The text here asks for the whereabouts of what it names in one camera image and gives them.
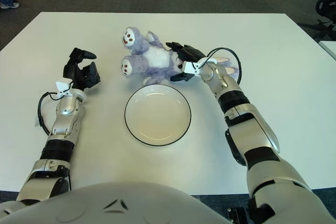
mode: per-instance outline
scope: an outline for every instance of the plate rim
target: plate rim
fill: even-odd
[[[169,87],[169,88],[172,88],[174,90],[176,90],[178,93],[181,94],[181,96],[185,99],[187,105],[188,105],[188,108],[189,108],[189,113],[190,113],[190,120],[189,120],[189,124],[188,124],[188,127],[187,129],[185,130],[185,132],[177,139],[175,140],[174,142],[171,142],[171,143],[168,143],[168,144],[160,144],[160,145],[154,145],[154,144],[149,144],[149,143],[145,143],[144,141],[141,141],[139,138],[137,138],[136,136],[134,136],[134,134],[131,132],[130,128],[128,127],[127,125],[127,121],[126,121],[126,108],[127,108],[127,105],[129,103],[129,101],[132,99],[132,97],[141,89],[145,88],[145,87],[148,87],[148,86],[166,86],[166,87]],[[139,89],[137,89],[128,99],[127,103],[126,103],[126,106],[125,106],[125,109],[124,109],[124,120],[125,120],[125,124],[126,124],[126,127],[128,129],[128,131],[132,134],[132,136],[134,136],[135,139],[137,139],[138,141],[140,141],[141,143],[144,143],[146,145],[149,145],[149,146],[154,146],[154,147],[160,147],[160,146],[167,146],[167,145],[171,145],[173,143],[176,143],[178,140],[180,140],[184,135],[185,133],[187,133],[187,131],[189,130],[189,127],[190,127],[190,124],[191,124],[191,117],[192,117],[192,114],[191,114],[191,108],[190,108],[190,105],[188,103],[188,100],[186,99],[186,97],[181,93],[179,92],[179,90],[177,90],[176,88],[172,87],[172,86],[169,86],[169,85],[165,85],[165,84],[151,84],[151,85],[147,85],[147,86],[143,86]]]

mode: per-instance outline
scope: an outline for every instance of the white plate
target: white plate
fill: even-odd
[[[191,111],[180,92],[155,84],[143,87],[131,96],[125,109],[125,121],[138,140],[162,146],[176,142],[186,133]]]

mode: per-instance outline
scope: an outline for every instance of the white plush belly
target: white plush belly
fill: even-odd
[[[169,67],[169,52],[163,48],[150,47],[147,52],[143,54],[148,60],[148,66],[152,68],[167,68]]]

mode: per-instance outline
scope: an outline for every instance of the shoe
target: shoe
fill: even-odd
[[[19,6],[20,6],[20,4],[18,2],[16,2],[15,0],[13,0],[13,5],[12,6],[4,5],[4,4],[0,3],[0,8],[1,9],[18,8]]]

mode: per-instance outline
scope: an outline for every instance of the plush toy arm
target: plush toy arm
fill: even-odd
[[[143,84],[145,86],[152,85],[152,84],[159,84],[161,83],[165,78],[164,74],[156,74],[154,76],[147,77],[143,80]]]
[[[148,61],[143,55],[126,56],[121,61],[121,72],[124,76],[134,73],[144,73],[148,68]]]
[[[163,47],[163,44],[161,43],[161,41],[159,40],[158,36],[151,32],[148,31],[147,35],[146,35],[146,40],[149,42],[149,44],[151,44],[152,46],[156,46],[156,47]]]

